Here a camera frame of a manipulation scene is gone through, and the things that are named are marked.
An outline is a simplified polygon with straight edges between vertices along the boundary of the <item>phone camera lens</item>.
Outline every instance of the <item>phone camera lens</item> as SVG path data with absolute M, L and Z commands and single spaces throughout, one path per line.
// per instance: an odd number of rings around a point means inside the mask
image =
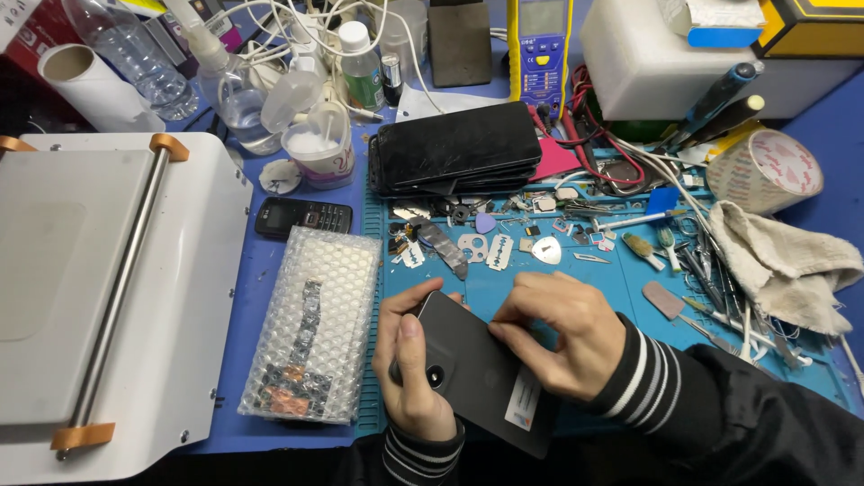
M 444 382 L 444 368 L 432 365 L 426 369 L 426 380 L 433 389 L 438 388 Z

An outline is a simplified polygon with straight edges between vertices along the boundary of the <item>striped cuff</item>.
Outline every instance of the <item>striped cuff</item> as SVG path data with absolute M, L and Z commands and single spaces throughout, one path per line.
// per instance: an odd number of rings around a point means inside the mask
M 407 486 L 438 486 L 453 472 L 465 427 L 456 419 L 456 437 L 446 442 L 431 442 L 414 437 L 391 421 L 384 432 L 384 467 L 398 483 Z
M 692 357 L 643 334 L 623 314 L 618 318 L 627 329 L 624 353 L 584 410 L 661 438 L 675 453 L 710 448 L 721 435 L 714 377 Z

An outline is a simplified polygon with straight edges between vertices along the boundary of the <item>fingernail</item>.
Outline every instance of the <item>fingernail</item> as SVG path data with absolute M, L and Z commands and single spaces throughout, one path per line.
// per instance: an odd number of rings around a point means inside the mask
M 497 337 L 498 339 L 501 339 L 501 333 L 503 331 L 501 329 L 501 324 L 489 323 L 489 325 L 486 327 L 489 329 L 489 332 L 492 333 L 493 336 Z
M 405 337 L 414 337 L 420 334 L 420 322 L 410 314 L 402 317 L 399 328 L 402 331 L 402 336 Z

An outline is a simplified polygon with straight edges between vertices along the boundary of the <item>multimeter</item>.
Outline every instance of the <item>multimeter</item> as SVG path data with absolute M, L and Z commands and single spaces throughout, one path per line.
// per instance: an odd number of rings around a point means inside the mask
M 351 218 L 351 208 L 341 204 L 268 197 L 258 210 L 255 232 L 279 240 L 287 240 L 294 226 L 348 233 Z
M 561 113 L 573 0 L 507 0 L 510 101 Z

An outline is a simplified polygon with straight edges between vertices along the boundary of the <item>yellow multimeter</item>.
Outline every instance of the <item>yellow multimeter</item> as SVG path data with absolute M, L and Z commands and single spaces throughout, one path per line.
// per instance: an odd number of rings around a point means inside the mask
M 573 0 L 507 0 L 510 101 L 561 113 Z

